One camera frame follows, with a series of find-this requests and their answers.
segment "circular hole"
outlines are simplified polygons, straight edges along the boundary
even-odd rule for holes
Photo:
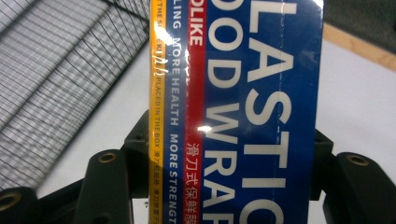
[[[92,224],[107,224],[109,221],[110,221],[110,218],[102,215],[102,216],[96,217],[93,220]]]
[[[5,211],[21,200],[21,194],[17,191],[10,192],[0,197],[0,211]]]
[[[109,152],[101,155],[98,160],[99,162],[106,163],[106,162],[114,161],[116,158],[117,158],[116,154]]]
[[[347,159],[350,162],[355,163],[360,166],[367,166],[368,164],[370,164],[370,162],[368,162],[366,159],[364,159],[363,157],[360,157],[360,156],[349,155],[349,156],[347,156]]]

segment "wire grid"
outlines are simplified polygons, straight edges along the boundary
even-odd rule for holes
[[[147,42],[147,0],[0,0],[0,189],[35,188]]]

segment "product package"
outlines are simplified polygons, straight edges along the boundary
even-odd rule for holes
[[[306,223],[321,0],[152,0],[149,223]]]

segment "white surface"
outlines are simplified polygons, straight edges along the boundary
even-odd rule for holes
[[[395,72],[324,41],[317,129],[334,141],[335,154],[352,151],[365,155],[377,161],[393,182],[396,182],[395,99]],[[64,154],[38,195],[44,196],[81,179],[90,157],[98,151],[120,148],[148,108],[149,48],[146,47]],[[144,202],[136,202],[134,213],[139,220],[147,220]],[[308,223],[326,223],[321,205],[322,202],[310,204]]]

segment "yellow stripe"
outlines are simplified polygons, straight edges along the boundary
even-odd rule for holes
[[[165,83],[166,0],[151,1],[149,223],[163,222],[163,104]]]

